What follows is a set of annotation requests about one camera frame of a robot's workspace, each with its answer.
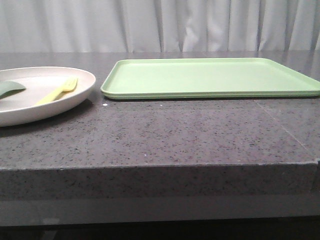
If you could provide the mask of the yellow plastic fork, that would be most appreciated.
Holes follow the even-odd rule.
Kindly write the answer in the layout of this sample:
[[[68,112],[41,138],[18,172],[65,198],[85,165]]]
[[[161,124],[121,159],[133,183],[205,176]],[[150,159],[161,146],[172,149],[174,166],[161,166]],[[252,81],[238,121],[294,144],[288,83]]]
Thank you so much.
[[[43,104],[47,104],[47,103],[51,103],[51,102],[55,101],[60,94],[73,91],[76,88],[77,83],[78,83],[77,77],[68,78],[61,86],[57,87],[52,92],[50,92],[48,95],[43,97],[35,105],[39,106],[39,105],[43,105]]]

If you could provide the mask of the beige round plate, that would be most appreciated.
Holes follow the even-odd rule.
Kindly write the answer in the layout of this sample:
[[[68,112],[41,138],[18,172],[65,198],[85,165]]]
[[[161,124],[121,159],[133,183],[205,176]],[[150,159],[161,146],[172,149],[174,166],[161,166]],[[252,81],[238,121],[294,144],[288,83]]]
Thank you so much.
[[[52,102],[36,105],[70,77],[78,78],[74,90]],[[0,81],[25,86],[25,90],[0,99],[0,126],[8,127],[43,120],[76,107],[90,95],[96,77],[72,67],[37,66],[1,70]]]

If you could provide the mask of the green utensil on plate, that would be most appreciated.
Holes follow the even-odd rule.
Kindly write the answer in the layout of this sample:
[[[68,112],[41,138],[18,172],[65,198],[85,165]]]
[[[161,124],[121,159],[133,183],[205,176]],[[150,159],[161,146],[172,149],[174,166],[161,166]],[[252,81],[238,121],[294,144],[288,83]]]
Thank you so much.
[[[6,98],[18,92],[26,90],[26,87],[15,81],[0,82],[0,98]]]

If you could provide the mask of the light green plastic tray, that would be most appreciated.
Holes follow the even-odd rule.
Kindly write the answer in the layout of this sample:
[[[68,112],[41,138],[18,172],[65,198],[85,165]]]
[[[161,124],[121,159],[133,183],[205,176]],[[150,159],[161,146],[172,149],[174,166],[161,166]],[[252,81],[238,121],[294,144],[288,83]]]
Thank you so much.
[[[317,97],[320,83],[266,58],[126,59],[100,89],[115,100]]]

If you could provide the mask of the grey pleated curtain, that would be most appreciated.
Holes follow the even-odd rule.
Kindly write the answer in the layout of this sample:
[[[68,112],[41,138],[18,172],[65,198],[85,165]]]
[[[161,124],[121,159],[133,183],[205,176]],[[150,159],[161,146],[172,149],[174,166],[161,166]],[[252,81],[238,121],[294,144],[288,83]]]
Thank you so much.
[[[320,48],[317,0],[3,0],[2,53]]]

